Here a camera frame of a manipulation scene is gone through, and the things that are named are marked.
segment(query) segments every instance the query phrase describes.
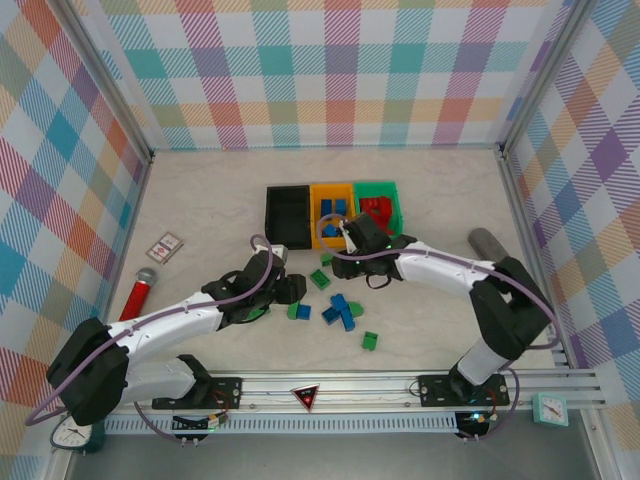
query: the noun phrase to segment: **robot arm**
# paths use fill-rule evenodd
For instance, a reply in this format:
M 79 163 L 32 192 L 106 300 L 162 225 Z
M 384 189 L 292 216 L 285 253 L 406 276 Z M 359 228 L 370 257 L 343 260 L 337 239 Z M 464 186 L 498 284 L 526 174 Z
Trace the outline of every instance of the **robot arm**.
M 282 246 L 273 250 L 265 282 L 241 300 L 233 301 L 255 288 L 265 275 L 269 254 L 263 247 L 255 249 L 244 270 L 229 272 L 169 308 L 112 325 L 103 325 L 97 318 L 82 322 L 47 371 L 47 380 L 58 388 L 96 349 L 110 344 L 60 393 L 76 423 L 90 425 L 102 420 L 120 404 L 186 395 L 197 402 L 206 397 L 210 377 L 191 355 L 163 363 L 146 360 L 188 338 L 248 323 L 249 313 L 266 310 L 271 303 L 289 305 L 301 300 L 306 293 L 305 277 L 285 275 L 287 250 Z M 231 302 L 212 305 L 225 300 Z M 142 323 L 150 317 L 155 319 Z M 136 329 L 136 324 L 143 326 Z
M 391 240 L 366 214 L 343 229 L 347 243 L 355 246 L 353 256 L 387 249 L 407 252 L 390 252 L 359 261 L 334 257 L 332 268 L 338 278 L 382 275 L 389 281 L 425 282 L 471 300 L 482 338 L 449 372 L 451 389 L 463 401 L 472 399 L 493 373 L 518 359 L 549 324 L 549 318 L 527 296 L 487 273 L 508 276 L 544 301 L 522 264 L 513 258 L 498 263 L 477 262 L 439 252 L 409 236 Z M 410 249 L 420 253 L 411 253 Z M 305 278 L 285 275 L 287 251 L 284 247 L 274 251 L 266 281 L 241 300 L 233 299 L 255 288 L 265 275 L 268 252 L 261 247 L 256 248 L 244 270 L 229 272 L 165 310 L 113 325 L 103 325 L 97 318 L 82 322 L 47 371 L 47 380 L 57 389 L 69 381 L 82 362 L 103 348 L 60 393 L 76 423 L 89 425 L 102 420 L 120 404 L 159 397 L 187 397 L 198 404 L 209 395 L 210 377 L 191 355 L 180 355 L 164 363 L 146 360 L 196 335 L 246 323 L 253 310 L 302 299 L 306 293 Z M 470 263 L 478 269 L 469 269 Z M 212 300 L 228 302 L 212 305 Z M 143 324 L 139 329 L 134 327 L 150 317 L 155 318 L 153 323 Z
M 469 260 L 406 235 L 391 240 L 366 214 L 344 225 L 343 231 L 347 243 L 356 248 L 352 256 L 387 249 L 427 254 L 390 254 L 357 262 L 334 257 L 332 268 L 337 277 L 367 276 L 368 280 L 383 275 L 389 281 L 423 282 L 471 301 L 482 336 L 449 372 L 451 388 L 463 401 L 471 399 L 492 374 L 520 358 L 550 323 L 549 317 L 520 290 L 487 273 L 495 271 L 515 280 L 548 306 L 524 266 L 514 258 L 506 257 L 498 263 Z

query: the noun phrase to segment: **warning sticker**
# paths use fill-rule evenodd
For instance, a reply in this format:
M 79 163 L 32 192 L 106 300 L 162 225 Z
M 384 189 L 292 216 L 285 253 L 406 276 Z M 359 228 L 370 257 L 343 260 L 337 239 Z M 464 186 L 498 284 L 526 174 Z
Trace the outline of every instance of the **warning sticker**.
M 291 393 L 293 393 L 294 397 L 296 397 L 302 406 L 307 409 L 307 412 L 311 412 L 313 404 L 316 401 L 318 388 L 320 388 L 319 384 L 308 385 L 306 387 L 294 388 L 291 390 Z

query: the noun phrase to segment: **green clock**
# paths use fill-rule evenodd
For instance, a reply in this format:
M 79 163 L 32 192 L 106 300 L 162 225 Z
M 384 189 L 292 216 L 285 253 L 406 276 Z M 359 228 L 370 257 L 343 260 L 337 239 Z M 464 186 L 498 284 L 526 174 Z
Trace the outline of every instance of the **green clock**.
M 569 426 L 567 401 L 560 395 L 537 393 L 531 397 L 533 421 L 551 427 Z
M 82 453 L 97 452 L 105 439 L 104 422 L 80 427 L 71 415 L 63 418 L 51 433 L 53 447 Z

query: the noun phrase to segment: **blue block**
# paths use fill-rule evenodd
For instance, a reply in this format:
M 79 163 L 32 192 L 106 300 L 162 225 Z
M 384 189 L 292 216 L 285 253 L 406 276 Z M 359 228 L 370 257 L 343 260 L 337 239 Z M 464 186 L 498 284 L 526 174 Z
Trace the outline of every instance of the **blue block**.
M 338 295 L 334 295 L 331 297 L 331 306 L 336 309 L 336 311 L 342 313 L 343 310 L 349 310 L 349 304 L 344 299 L 341 293 Z
M 324 217 L 325 215 L 329 215 L 331 212 L 331 199 L 323 198 L 320 201 L 320 216 Z
M 322 312 L 322 318 L 325 319 L 328 325 L 333 324 L 338 318 L 340 318 L 340 312 L 338 312 L 335 308 L 329 307 L 324 312 Z
M 298 320 L 309 320 L 311 317 L 311 307 L 309 305 L 298 305 L 296 317 Z
M 356 328 L 356 322 L 353 321 L 353 315 L 347 308 L 346 310 L 342 310 L 340 312 L 340 316 L 342 317 L 342 324 L 344 325 L 344 331 L 350 332 Z
M 326 227 L 324 227 L 324 229 L 322 230 L 322 236 L 323 237 L 337 237 L 338 236 L 338 229 L 329 224 Z
M 347 201 L 344 198 L 336 198 L 336 213 L 339 215 L 347 214 Z

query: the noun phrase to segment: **checkered wallpaper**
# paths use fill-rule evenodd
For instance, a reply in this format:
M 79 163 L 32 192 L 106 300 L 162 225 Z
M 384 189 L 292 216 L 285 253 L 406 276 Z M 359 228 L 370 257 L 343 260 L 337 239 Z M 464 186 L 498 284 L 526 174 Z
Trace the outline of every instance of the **checkered wallpaper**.
M 533 63 L 531 63 L 529 71 L 525 76 L 524 82 L 522 82 L 520 86 L 518 95 L 515 101 L 513 102 L 513 104 L 511 105 L 511 109 L 509 110 L 509 114 L 507 115 L 507 120 L 502 125 L 502 129 L 500 130 L 500 134 L 498 135 L 497 143 L 504 142 L 507 136 L 507 133 L 511 128 L 511 125 L 513 124 L 513 121 L 515 120 L 516 116 L 520 112 L 520 107 L 522 106 L 522 102 L 531 91 L 531 87 L 535 83 L 535 80 L 538 76 L 538 72 L 540 71 L 540 68 L 542 67 L 542 65 L 544 65 L 545 61 L 547 60 L 547 57 L 551 52 L 551 46 L 553 45 L 553 42 L 556 40 L 556 37 L 558 36 L 560 31 L 562 30 L 562 27 L 564 26 L 565 21 L 569 17 L 569 13 L 571 13 L 571 8 L 575 3 L 576 3 L 576 0 L 563 0 L 562 6 L 560 7 L 560 10 L 558 10 L 556 17 L 553 20 L 553 24 L 551 25 L 551 28 L 549 29 L 549 31 L 547 32 L 547 35 L 545 36 L 544 41 L 540 46 L 540 50 L 538 50 L 538 54 L 536 55 L 535 60 L 533 61 Z
M 152 143 L 194 149 L 493 144 L 561 1 L 74 3 Z
M 44 0 L 0 2 L 0 479 L 34 477 L 69 332 L 100 316 L 146 163 Z
M 618 459 L 640 471 L 640 6 L 602 0 L 515 149 L 529 220 Z

